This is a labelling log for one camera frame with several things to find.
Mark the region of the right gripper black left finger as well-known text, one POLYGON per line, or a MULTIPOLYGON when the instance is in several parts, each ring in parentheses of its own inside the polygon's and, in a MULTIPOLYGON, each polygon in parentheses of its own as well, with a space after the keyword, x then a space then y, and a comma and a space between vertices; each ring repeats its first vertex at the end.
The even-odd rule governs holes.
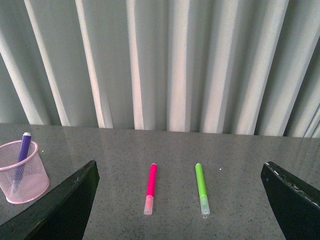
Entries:
POLYGON ((100 176, 89 161, 41 199, 0 226, 2 240, 81 240, 100 176))

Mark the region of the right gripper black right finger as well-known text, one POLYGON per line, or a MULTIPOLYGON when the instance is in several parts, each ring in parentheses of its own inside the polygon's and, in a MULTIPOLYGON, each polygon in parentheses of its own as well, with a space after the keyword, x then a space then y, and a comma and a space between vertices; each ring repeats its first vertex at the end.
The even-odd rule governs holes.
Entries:
POLYGON ((260 177, 284 237, 318 240, 320 191, 272 161, 263 164, 260 177))

